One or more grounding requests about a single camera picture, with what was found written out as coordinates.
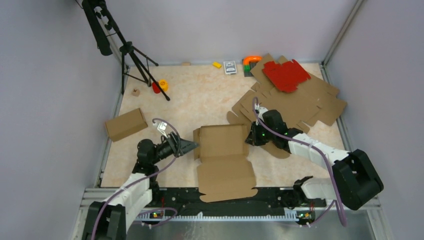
robotic hand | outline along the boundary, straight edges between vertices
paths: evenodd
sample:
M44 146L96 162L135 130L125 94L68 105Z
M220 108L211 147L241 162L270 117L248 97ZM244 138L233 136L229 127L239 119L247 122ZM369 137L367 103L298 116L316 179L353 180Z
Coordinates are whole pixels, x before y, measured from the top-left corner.
M262 146L272 142L279 149L307 158L327 169L323 156L312 147L318 148L329 161L332 169L330 174L333 175L341 201L346 207L358 210L383 190L384 185L364 151L356 149L353 152L348 152L327 146L310 138L297 128L288 128L277 110L267 110L257 104L254 105L254 109L257 117L268 128L291 138L291 140L278 137L263 125L257 124L258 121L254 121L245 142L253 146ZM293 188L295 191L299 191L303 198L307 199L335 200L337 198L330 178L306 176L297 180Z
M171 155L181 157L199 146L196 142L180 138L174 132L166 134L167 124L164 121L154 125L162 133L161 143L154 144L150 139L143 139L138 143L137 162L128 180L103 202L95 201L90 205L83 240L125 240L128 229L142 209L149 203L160 201L155 199L159 196L155 194L159 191L157 176L154 175L159 169L155 164ZM100 216L95 236L92 237L96 219L106 203L108 204Z

tripod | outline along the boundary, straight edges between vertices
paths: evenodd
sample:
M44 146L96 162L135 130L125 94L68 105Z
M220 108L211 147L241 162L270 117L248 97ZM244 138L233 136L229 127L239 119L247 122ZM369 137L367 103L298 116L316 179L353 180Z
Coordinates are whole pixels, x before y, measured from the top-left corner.
M109 12L108 8L106 7L106 2L104 0L83 0L82 6L85 12L85 15L87 16L88 22L90 23L91 30L93 31L94 37L97 41L97 47L100 49L100 52L102 55L108 56L112 54L112 51L110 49L109 41L107 40L107 36L103 32L102 28L100 27L99 22L97 21L97 18L101 18L103 15L104 17L107 17L108 22L104 25L104 27L107 30L114 29L115 33L111 34L117 34L120 41L122 42L122 46L119 48L119 51L121 52L121 73L122 73L122 84L121 84L121 93L124 94L124 77L125 75L132 77L134 79L137 79L139 81L142 81L143 83L146 83L148 87L153 84L157 86L157 88L160 90L160 92L165 96L166 100L170 101L170 97L164 92L164 90L159 86L159 83L155 80L155 78L150 74L149 69L146 68L146 66L140 61L140 59L137 57L137 53L142 55L146 58L147 61L152 62L154 65L158 66L159 64L155 61L153 61L150 57L148 57L146 54L142 53L140 50L138 50L135 46L133 46L133 43L130 41L126 41L124 36L122 35L117 23L115 22L114 18L112 17L111 13ZM95 12L94 8L100 7L100 13ZM134 62L135 66L137 67L138 71L141 73L141 76L143 79L140 79L138 77L129 75L128 73L125 73L125 56L129 55Z

table top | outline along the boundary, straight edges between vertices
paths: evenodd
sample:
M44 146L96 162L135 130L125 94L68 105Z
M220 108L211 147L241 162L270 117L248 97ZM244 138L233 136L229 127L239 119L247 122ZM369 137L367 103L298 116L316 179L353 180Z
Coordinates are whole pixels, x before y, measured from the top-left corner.
M300 64L309 73L322 79L318 63ZM193 140L193 130L205 125L224 125L227 112L256 82L253 77L244 77L243 66L237 65L237 74L225 75L223 68L212 65L154 66L150 73L157 81L168 82L166 101L162 94L155 94L151 87L132 77L128 78L119 115L141 108L148 128L117 142L112 142L102 187L120 187L129 177L137 160L137 144L142 139L159 143L161 135L152 126L153 118L162 118L171 123L186 140ZM131 75L142 78L135 67ZM139 96L131 95L134 88ZM310 128L308 135L329 146L344 149L339 128L318 121ZM249 146L249 156L256 175L257 187L290 187L305 176L327 178L326 169L306 158L291 155L277 159L260 147ZM166 166L172 157L160 161L159 169ZM179 157L172 166L157 176L161 187L198 187L196 168L200 160L194 160L193 152Z

red object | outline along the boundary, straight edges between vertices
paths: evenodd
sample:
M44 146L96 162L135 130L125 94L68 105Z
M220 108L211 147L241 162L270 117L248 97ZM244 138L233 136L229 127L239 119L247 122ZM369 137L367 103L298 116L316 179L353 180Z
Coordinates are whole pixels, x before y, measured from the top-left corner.
M151 88L153 89L153 92L154 92L155 94L158 94L158 93L160 93L160 92L161 92L161 90L159 89L159 87L158 87L158 86L156 86L156 84L155 84L154 82L152 82L152 84L151 84Z
M263 66L262 72L282 92L292 93L298 89L298 84L311 79L308 72L294 59L283 64L269 61Z

yellow object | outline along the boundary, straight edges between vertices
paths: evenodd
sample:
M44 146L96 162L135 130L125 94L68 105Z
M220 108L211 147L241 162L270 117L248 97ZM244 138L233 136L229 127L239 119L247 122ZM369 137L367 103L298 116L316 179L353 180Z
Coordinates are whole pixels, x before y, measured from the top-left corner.
M221 68L222 67L222 65L221 64L219 64L218 62L216 62L216 61L214 61L213 63L212 63L212 65L214 65L216 68Z
M168 82L165 79L159 81L159 86L164 92L168 91Z

